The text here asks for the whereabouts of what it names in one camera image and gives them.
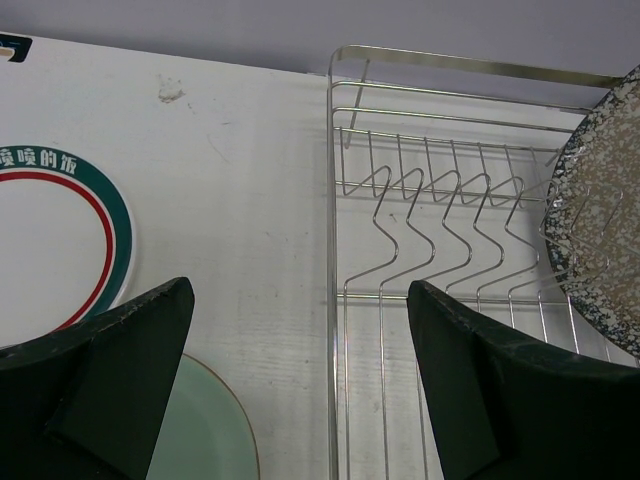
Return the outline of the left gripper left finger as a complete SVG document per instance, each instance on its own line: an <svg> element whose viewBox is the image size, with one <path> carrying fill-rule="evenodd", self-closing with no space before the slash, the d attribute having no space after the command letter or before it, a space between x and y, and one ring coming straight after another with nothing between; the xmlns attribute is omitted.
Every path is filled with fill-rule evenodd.
<svg viewBox="0 0 640 480"><path fill-rule="evenodd" d="M194 305L177 277L2 349L2 478L145 478Z"/></svg>

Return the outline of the wire dish rack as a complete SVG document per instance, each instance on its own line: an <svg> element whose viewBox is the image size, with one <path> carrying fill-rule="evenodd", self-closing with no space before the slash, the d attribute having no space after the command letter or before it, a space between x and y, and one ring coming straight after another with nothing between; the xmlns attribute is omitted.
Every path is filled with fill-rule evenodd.
<svg viewBox="0 0 640 480"><path fill-rule="evenodd" d="M538 340L639 372L639 354L571 307L543 231L563 147L626 75L360 45L332 55L332 478L447 479L411 338L415 281Z"/></svg>

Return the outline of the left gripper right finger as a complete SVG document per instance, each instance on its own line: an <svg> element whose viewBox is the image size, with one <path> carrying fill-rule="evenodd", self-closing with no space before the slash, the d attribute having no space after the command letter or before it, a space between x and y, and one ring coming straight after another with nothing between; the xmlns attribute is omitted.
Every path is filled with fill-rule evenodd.
<svg viewBox="0 0 640 480"><path fill-rule="evenodd" d="M538 340L425 281L407 297L447 479L635 479L639 372Z"/></svg>

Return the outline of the speckled round plate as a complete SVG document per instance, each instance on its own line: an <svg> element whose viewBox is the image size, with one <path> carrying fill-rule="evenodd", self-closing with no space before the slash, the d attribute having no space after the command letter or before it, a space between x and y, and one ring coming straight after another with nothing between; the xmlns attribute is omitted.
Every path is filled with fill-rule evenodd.
<svg viewBox="0 0 640 480"><path fill-rule="evenodd" d="M581 121L554 166L543 231L571 307L639 354L639 71Z"/></svg>

